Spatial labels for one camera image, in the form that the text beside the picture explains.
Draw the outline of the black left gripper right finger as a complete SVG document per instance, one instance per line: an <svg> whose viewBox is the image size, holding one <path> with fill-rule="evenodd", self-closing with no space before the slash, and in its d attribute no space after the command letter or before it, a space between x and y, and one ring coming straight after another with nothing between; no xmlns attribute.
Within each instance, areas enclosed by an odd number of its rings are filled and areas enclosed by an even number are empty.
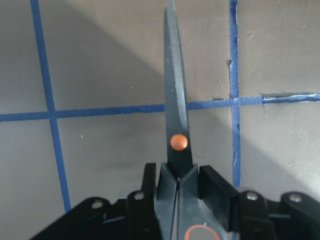
<svg viewBox="0 0 320 240"><path fill-rule="evenodd" d="M242 240L318 240L320 203L302 192L272 201L256 191L239 192L211 166L199 169L200 197L226 232Z"/></svg>

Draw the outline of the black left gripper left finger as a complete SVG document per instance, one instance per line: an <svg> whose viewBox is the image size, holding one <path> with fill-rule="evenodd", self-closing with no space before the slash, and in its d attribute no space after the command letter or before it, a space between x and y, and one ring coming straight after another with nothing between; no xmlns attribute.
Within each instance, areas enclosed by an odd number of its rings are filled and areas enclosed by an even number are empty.
<svg viewBox="0 0 320 240"><path fill-rule="evenodd" d="M144 167L140 190L111 204L101 197L90 197L36 234L35 240L158 240L156 218L156 164Z"/></svg>

